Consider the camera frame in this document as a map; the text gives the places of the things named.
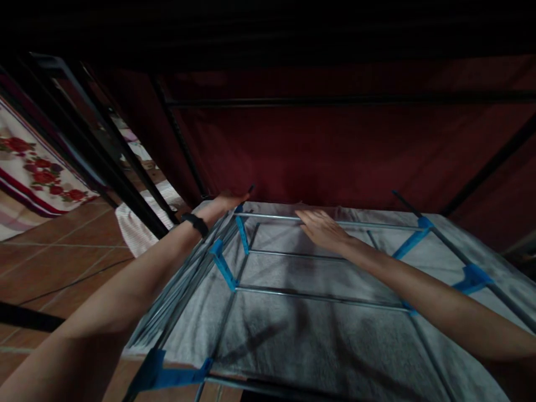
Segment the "hand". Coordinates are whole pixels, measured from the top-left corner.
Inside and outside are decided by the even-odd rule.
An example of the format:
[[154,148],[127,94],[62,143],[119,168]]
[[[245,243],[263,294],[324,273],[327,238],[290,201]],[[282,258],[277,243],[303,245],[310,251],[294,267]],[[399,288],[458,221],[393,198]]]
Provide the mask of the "hand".
[[298,210],[296,215],[303,221],[300,227],[317,246],[340,253],[342,245],[353,239],[328,214],[322,210]]
[[212,201],[211,204],[214,204],[214,206],[221,208],[223,212],[227,212],[228,210],[239,206],[249,197],[249,193],[240,196],[235,196],[229,190],[224,190],[219,196],[214,198],[214,201]]

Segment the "red flower pattern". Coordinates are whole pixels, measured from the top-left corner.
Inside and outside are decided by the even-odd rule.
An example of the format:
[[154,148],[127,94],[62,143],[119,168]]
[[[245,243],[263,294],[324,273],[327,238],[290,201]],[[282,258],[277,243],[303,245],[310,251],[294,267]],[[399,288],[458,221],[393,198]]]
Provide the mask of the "red flower pattern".
[[63,187],[61,186],[52,186],[49,190],[49,193],[52,195],[60,195],[63,193]]
[[35,172],[33,174],[33,180],[39,184],[53,183],[56,180],[56,176],[49,171],[43,170],[41,172]]
[[87,202],[96,197],[89,197],[88,192],[84,192],[78,189],[72,189],[65,191],[61,186],[61,172],[64,168],[57,163],[50,162],[47,159],[39,157],[35,150],[36,144],[28,143],[21,138],[1,138],[0,137],[0,151],[8,152],[12,155],[16,155],[24,159],[23,169],[32,174],[33,183],[30,188],[33,191],[45,191],[48,187],[48,192],[51,195],[58,195],[63,202],[68,203],[80,203]]
[[4,140],[4,143],[15,152],[24,152],[32,149],[29,143],[17,137],[8,138]]
[[85,193],[80,191],[80,190],[76,190],[76,189],[73,189],[73,190],[70,190],[67,195],[69,197],[71,197],[73,200],[75,201],[79,201],[81,200],[82,198],[85,197]]
[[35,161],[35,165],[38,168],[49,168],[50,166],[52,166],[52,163],[47,161],[46,159],[37,159]]

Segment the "floral fabric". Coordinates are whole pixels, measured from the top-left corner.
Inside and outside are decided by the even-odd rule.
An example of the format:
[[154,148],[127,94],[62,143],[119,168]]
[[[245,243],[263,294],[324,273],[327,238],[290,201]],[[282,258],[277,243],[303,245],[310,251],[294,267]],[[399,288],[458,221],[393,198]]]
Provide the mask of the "floral fabric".
[[0,240],[97,196],[0,97]]

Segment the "blue plastic connector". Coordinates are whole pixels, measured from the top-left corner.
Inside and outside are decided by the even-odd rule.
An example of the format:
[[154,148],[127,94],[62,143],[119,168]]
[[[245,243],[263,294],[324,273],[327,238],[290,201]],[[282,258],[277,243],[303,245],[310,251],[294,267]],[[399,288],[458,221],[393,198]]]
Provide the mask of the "blue plastic connector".
[[138,373],[128,388],[131,393],[155,389],[201,384],[210,372],[213,360],[208,358],[198,370],[183,368],[164,368],[166,351],[151,349]]
[[222,273],[225,282],[229,285],[231,291],[235,292],[236,287],[238,286],[238,281],[233,276],[225,258],[223,257],[223,242],[220,239],[217,239],[210,249],[210,253],[214,256],[214,262],[218,267],[219,271]]
[[[486,285],[494,283],[493,279],[476,264],[469,264],[463,267],[463,273],[465,274],[463,280],[452,285],[452,287],[466,295],[470,295],[485,288]],[[405,301],[402,301],[402,304],[411,310],[410,315],[417,315],[417,312],[411,305]]]
[[420,217],[418,220],[418,225],[420,228],[424,228],[423,231],[413,233],[392,255],[393,258],[400,260],[404,257],[413,247],[415,247],[419,242],[424,239],[428,233],[430,233],[430,228],[434,224],[427,217]]
[[238,226],[238,231],[240,232],[240,239],[242,239],[242,246],[244,247],[244,254],[248,255],[250,253],[250,247],[247,244],[247,234],[246,227],[244,226],[244,221],[242,217],[236,217],[236,225]]

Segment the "black cable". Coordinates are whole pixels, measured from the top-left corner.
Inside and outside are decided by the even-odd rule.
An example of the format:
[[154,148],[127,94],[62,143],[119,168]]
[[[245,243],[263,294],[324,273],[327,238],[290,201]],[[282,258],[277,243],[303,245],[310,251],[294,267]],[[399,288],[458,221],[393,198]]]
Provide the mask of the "black cable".
[[78,283],[80,283],[80,282],[83,282],[83,281],[85,281],[86,279],[91,278],[92,276],[98,275],[98,274],[100,274],[101,272],[104,272],[104,271],[106,271],[106,270],[108,270],[108,269],[110,269],[110,268],[115,267],[117,264],[120,264],[120,263],[122,263],[122,262],[126,262],[126,261],[130,261],[130,260],[133,260],[133,259],[134,259],[134,257],[131,257],[131,258],[128,258],[128,259],[126,259],[126,260],[122,260],[122,261],[114,262],[112,265],[108,265],[107,267],[102,268],[100,271],[97,271],[97,272],[95,272],[94,274],[88,275],[88,276],[83,277],[83,278],[81,278],[81,279],[79,279],[79,280],[75,280],[73,283],[71,283],[71,284],[69,284],[69,285],[67,285],[67,286],[63,286],[62,288],[58,288],[58,289],[55,289],[55,290],[51,290],[50,292],[43,293],[42,295],[39,295],[39,296],[34,297],[34,298],[32,298],[32,299],[23,301],[22,303],[19,304],[19,306],[22,306],[22,305],[24,305],[24,304],[28,304],[29,302],[32,302],[32,301],[37,300],[37,299],[41,299],[41,298],[43,298],[43,297],[45,297],[45,296],[48,296],[49,294],[56,293],[56,292],[59,292],[59,291],[61,291],[61,290],[70,288],[71,286],[76,285],[76,284],[78,284]]

